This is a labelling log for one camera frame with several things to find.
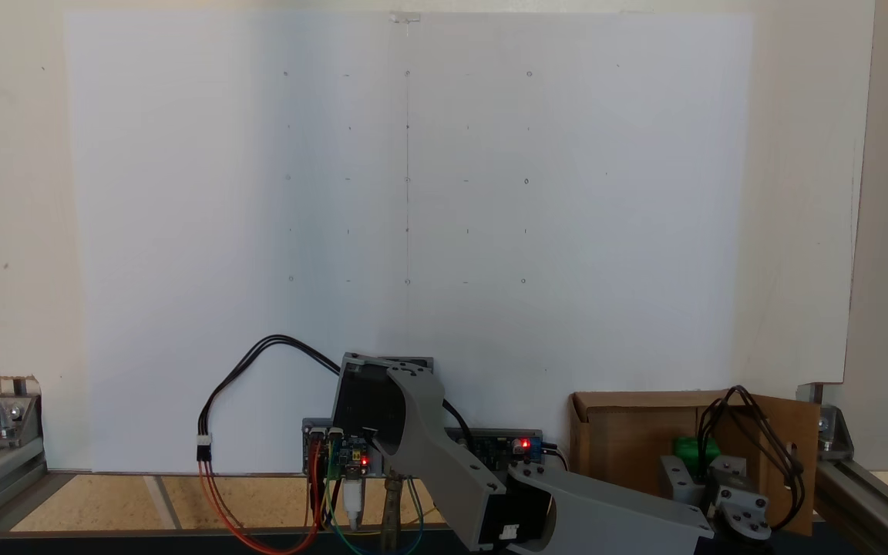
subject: cable bundle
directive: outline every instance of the cable bundle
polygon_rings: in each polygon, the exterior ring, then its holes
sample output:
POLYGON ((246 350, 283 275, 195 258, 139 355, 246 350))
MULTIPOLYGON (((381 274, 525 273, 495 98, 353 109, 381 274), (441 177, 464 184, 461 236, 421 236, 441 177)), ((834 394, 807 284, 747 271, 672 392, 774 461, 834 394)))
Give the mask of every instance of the cable bundle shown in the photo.
MULTIPOLYGON (((311 474, 314 473, 314 469, 317 467, 316 463, 320 454, 321 442, 313 442, 311 444, 308 462, 308 469, 311 474)), ((290 549, 274 549, 251 537, 242 526, 242 523, 236 519, 235 514, 233 514, 231 510, 228 509, 228 506, 225 505, 225 499, 222 498, 221 492, 218 489, 218 484, 215 482, 211 462, 202 461, 198 463, 197 472, 200 474, 201 491, 204 492, 204 499, 207 500, 208 505, 211 505, 211 509, 218 514, 219 519, 225 524, 225 527, 228 528, 236 538, 239 538, 240 542, 246 544, 251 549, 264 553, 264 555, 294 555, 310 547, 310 545, 314 543, 314 540, 317 539, 318 528, 320 527, 321 522, 321 501, 323 501, 319 495, 314 495, 314 523, 307 532, 306 537, 302 538, 299 544, 290 549)))
MULTIPOLYGON (((208 505, 211 506, 211 509, 218 514, 219 519, 225 524, 225 527, 228 528, 236 538, 239 538, 239 541, 242 541, 243 544, 246 544, 251 549, 264 553, 265 555, 294 555, 300 553, 314 543, 319 530, 326 530, 329 526, 336 534, 338 534, 338 537, 345 541, 345 544, 355 552, 355 555, 374 555, 369 551, 348 543, 348 538, 346 538, 348 535, 370 535, 373 533, 342 533, 341 528, 338 528, 338 521, 335 520, 335 508, 336 503, 338 502, 338 490, 341 489, 341 480, 328 480, 332 471, 331 465, 334 464, 331 457, 332 446, 328 446, 328 471, 323 475, 321 474, 321 472, 324 471, 323 466, 321 466, 321 453, 324 452, 323 449, 327 439, 313 439, 308 447, 309 456, 307 472, 309 486, 307 489, 307 497, 308 505, 311 507, 311 514, 313 514, 313 523, 311 523, 310 530, 308 530, 307 534, 302 538, 299 544, 290 549, 274 549, 261 543, 261 541, 250 537, 246 528, 242 526, 242 523, 236 518, 235 514, 228 509, 225 499, 222 497, 221 492, 218 489, 218 485, 215 481, 214 467, 211 463, 211 432, 209 422, 211 406, 214 404, 214 400, 218 397, 218 394, 222 393, 222 391, 224 391, 224 389, 232 382, 235 382, 236 378, 250 368, 258 356, 261 355, 263 351, 267 350, 267 348, 272 347, 272 345, 290 345, 290 347, 296 348, 298 351, 304 352, 304 354, 313 358, 314 361, 320 363, 321 366, 330 370, 334 375, 341 374, 341 368, 332 362, 330 358, 321 354, 316 348, 312 348, 310 345, 290 336, 271 335, 262 338, 256 345, 253 345, 253 348, 250 348, 250 350, 246 352, 246 355, 244 355, 239 363, 237 363, 235 368, 232 369, 232 372, 229 372, 229 375, 227 375, 214 389, 210 397, 208 397, 207 403, 204 404, 204 408, 200 412, 200 417, 197 418, 197 472, 198 475, 200 475, 201 489, 204 492, 204 498, 207 500, 208 505)), ((465 436, 469 448, 471 449, 471 446, 473 445, 472 433, 471 429, 468 428, 468 424, 465 423, 465 419, 461 417, 454 406, 452 406, 446 399, 442 405, 448 413, 454 415, 454 418, 457 419, 458 425, 461 426, 462 434, 465 436)), ((409 478, 406 484, 408 484, 409 494, 416 506, 417 519, 419 519, 420 527, 419 535, 417 535, 416 540, 413 541, 413 544, 408 548, 399 551, 399 555, 409 555, 409 553, 415 550, 416 545, 419 544, 420 538, 423 537, 423 509, 422 506, 420 506, 420 499, 419 496, 416 495, 416 488, 413 486, 412 478, 409 478)))
POLYGON ((800 464, 800 461, 789 452, 786 446, 783 445, 782 440, 776 436, 776 432, 774 432, 774 429, 769 426, 769 420, 765 417, 765 414, 762 413, 759 404, 755 403, 753 396, 746 391, 745 387, 740 385, 732 387, 728 390, 728 393, 725 394, 725 397, 716 399, 712 404, 708 405, 704 413, 701 414, 701 422, 698 424, 698 471, 700 472, 698 478, 704 478, 705 472, 708 471, 708 468, 705 467, 705 447, 708 444, 708 437, 715 432, 715 426, 718 424, 719 419, 725 414, 729 415, 729 418, 735 422, 735 425, 738 426, 738 429, 740 429, 743 435, 746 436, 746 439, 749 439, 749 442, 752 445, 757 447, 758 450, 762 451, 762 454, 765 454, 765 456, 769 458, 772 465, 774 465, 776 470, 783 475, 783 478, 786 478, 786 482, 789 484, 790 496, 792 497, 790 511, 786 514, 785 519, 779 521, 776 526, 771 527, 774 531, 780 530, 780 528, 789 524, 790 520, 793 520, 793 517, 800 512, 801 506, 804 505, 804 500, 807 499, 807 491, 804 488, 803 481, 804 468, 803 464, 800 464), (757 439, 750 435, 734 410, 727 410, 729 408, 728 400, 731 399, 732 395, 735 393, 738 393, 739 397, 742 398, 744 404, 742 408, 745 410, 746 414, 753 419, 755 425, 758 426, 758 430, 762 433, 765 439, 767 439, 767 442, 772 447, 772 451, 774 451, 773 453, 770 453, 764 446, 760 445, 760 442, 757 439))

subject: white connector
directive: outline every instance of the white connector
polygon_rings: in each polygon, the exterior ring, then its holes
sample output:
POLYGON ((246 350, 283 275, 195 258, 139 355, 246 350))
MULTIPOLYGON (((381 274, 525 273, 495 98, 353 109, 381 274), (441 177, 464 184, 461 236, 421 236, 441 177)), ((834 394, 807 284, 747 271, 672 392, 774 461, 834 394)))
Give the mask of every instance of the white connector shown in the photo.
POLYGON ((348 525, 352 530, 358 530, 361 523, 364 496, 365 485, 362 480, 345 480, 341 483, 341 506, 348 513, 348 525))

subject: black cable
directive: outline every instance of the black cable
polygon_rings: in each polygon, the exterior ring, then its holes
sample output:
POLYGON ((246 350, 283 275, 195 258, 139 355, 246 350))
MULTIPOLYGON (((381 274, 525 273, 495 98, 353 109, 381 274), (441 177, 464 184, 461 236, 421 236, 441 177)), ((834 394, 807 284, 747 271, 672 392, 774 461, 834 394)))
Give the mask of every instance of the black cable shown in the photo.
POLYGON ((331 492, 331 510, 328 512, 327 519, 325 519, 325 526, 331 525, 331 518, 335 515, 335 510, 338 509, 338 492, 341 492, 341 478, 335 481, 334 491, 331 492))
POLYGON ((262 354, 263 351, 267 350, 267 348, 272 347, 272 345, 290 345, 290 347, 296 348, 297 350, 304 352, 310 358, 313 358, 318 363, 321 363, 325 368, 330 370, 330 372, 334 373, 334 375, 338 375, 339 368, 334 362, 331 361, 327 356, 322 355, 319 351, 310 347, 310 345, 306 345, 302 343, 302 341, 296 340, 296 338, 292 338, 290 336, 284 335, 271 335, 264 338, 261 338, 260 341, 257 342, 256 345, 253 345, 253 348, 250 348, 246 355, 237 363, 232 372, 229 372, 229 375, 225 377, 224 380, 218 387, 214 389, 211 393, 211 397, 208 397, 207 403, 204 404, 204 408, 200 412, 200 417, 197 417, 197 435, 199 436, 207 436, 209 432, 208 418, 211 412, 211 405, 214 403, 215 398, 219 393, 228 387, 232 382, 235 382, 235 379, 242 375, 242 372, 245 372, 251 363, 256 361, 259 355, 262 354))
POLYGON ((465 422, 465 419, 461 418, 461 415, 458 414, 458 409, 454 408, 454 405, 448 402, 447 399, 444 399, 444 402, 441 403, 443 405, 444 410, 451 413, 454 419, 458 421, 458 426, 461 426, 461 433, 465 436, 465 441, 468 442, 468 450, 471 453, 475 453, 475 440, 472 439, 472 430, 468 428, 468 422, 465 422))
POLYGON ((554 449, 543 449, 543 454, 545 454, 545 456, 557 456, 557 458, 560 458, 560 463, 564 464, 564 470, 568 470, 567 461, 564 460, 563 454, 560 454, 554 449))
MULTIPOLYGON (((310 347, 310 345, 307 345, 296 338, 279 334, 261 338, 261 340, 258 340, 256 345, 253 345, 253 348, 250 348, 250 350, 246 352, 246 355, 240 359, 239 363, 237 363, 235 368, 232 369, 232 372, 229 372, 228 375, 225 376, 225 379, 218 384, 218 387, 215 387, 214 391, 211 392, 211 397, 208 397, 207 402, 204 403, 204 408, 201 409, 200 415, 197 417, 198 436, 208 436, 210 433, 211 426, 209 424, 209 419, 211 415, 211 405, 214 404, 214 400, 218 397, 218 394, 222 393, 226 387, 231 385, 232 382, 235 382, 237 377, 249 369, 249 366, 253 365, 253 362, 256 361, 256 358, 258 358, 263 351, 267 350, 267 348, 274 347, 274 345, 290 345, 290 347, 296 348, 298 351, 304 352, 304 354, 313 358, 314 361, 320 363, 321 366, 327 368, 328 371, 334 373, 334 375, 341 375, 341 366, 336 365, 330 358, 327 358, 327 356, 324 356, 320 351, 316 350, 316 348, 310 347)), ((458 426, 461 426, 461 432, 465 436, 465 441, 468 442, 469 449, 475 449, 475 445, 473 445, 472 431, 468 428, 468 422, 465 422, 465 419, 461 417, 458 410, 455 409, 447 399, 444 399, 441 405, 444 407, 444 410, 451 413, 451 415, 457 419, 458 426)), ((210 439, 207 441, 207 445, 201 445, 199 442, 197 446, 197 460, 202 461, 202 463, 208 463, 211 461, 210 439)))
POLYGON ((775 526, 772 526, 772 530, 780 530, 780 528, 789 524, 790 520, 793 520, 793 517, 800 512, 800 509, 806 501, 807 491, 803 482, 803 464, 800 464, 800 461, 787 450, 786 445, 783 445, 782 440, 779 439, 779 436, 776 435, 774 429, 769 425, 769 419, 765 417, 764 413, 762 413, 762 409, 755 401, 752 394, 740 385, 730 388, 724 398, 716 399, 712 404, 708 405, 701 414, 701 422, 698 424, 697 436, 698 478, 705 476, 706 471, 708 471, 708 468, 705 467, 705 447, 708 444, 708 437, 715 431, 715 426, 718 424, 719 419, 721 419, 726 412, 729 414, 729 418, 732 419, 739 431, 742 432, 742 435, 746 436, 746 439, 749 439, 749 442, 753 446, 757 447, 765 457, 769 458, 772 465, 774 465, 776 470, 785 477, 786 482, 789 483, 791 502, 790 511, 786 514, 785 519, 775 526), (767 439, 772 452, 765 449, 757 439, 750 435, 746 426, 742 424, 734 410, 728 410, 728 400, 736 393, 742 398, 742 408, 747 415, 750 415, 760 433, 762 433, 765 439, 767 439))

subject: green object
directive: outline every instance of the green object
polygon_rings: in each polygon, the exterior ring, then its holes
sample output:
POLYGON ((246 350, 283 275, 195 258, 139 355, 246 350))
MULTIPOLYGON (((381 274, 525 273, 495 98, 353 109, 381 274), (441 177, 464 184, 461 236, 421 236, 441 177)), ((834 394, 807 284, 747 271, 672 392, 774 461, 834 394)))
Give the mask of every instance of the green object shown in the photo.
MULTIPOLYGON (((722 451, 718 450, 718 444, 715 438, 708 438, 708 444, 705 445, 705 467, 715 460, 716 456, 720 456, 722 451)), ((697 438, 676 438, 674 439, 674 456, 684 461, 684 466, 688 467, 691 476, 698 476, 698 439, 697 438)))

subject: wooden floor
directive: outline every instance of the wooden floor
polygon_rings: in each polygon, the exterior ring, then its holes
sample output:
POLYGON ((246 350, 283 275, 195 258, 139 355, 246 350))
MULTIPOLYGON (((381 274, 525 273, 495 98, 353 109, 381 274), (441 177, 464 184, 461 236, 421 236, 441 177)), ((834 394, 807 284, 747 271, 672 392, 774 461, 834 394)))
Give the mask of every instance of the wooden floor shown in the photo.
MULTIPOLYGON (((224 527, 205 503, 197 478, 163 477, 163 484, 180 519, 180 526, 224 527)), ((219 478, 218 486, 226 503, 249 527, 303 526, 307 506, 304 478, 219 478)), ((441 523, 440 514, 431 512, 433 501, 417 480, 427 523, 441 523)), ((363 523, 382 521, 384 482, 366 483, 363 523)), ((416 519, 416 509, 408 495, 402 499, 402 522, 416 519)), ((348 514, 339 506, 335 520, 342 526, 348 514)), ((34 510, 15 531, 45 530, 161 530, 163 524, 140 476, 77 476, 52 498, 34 510)))

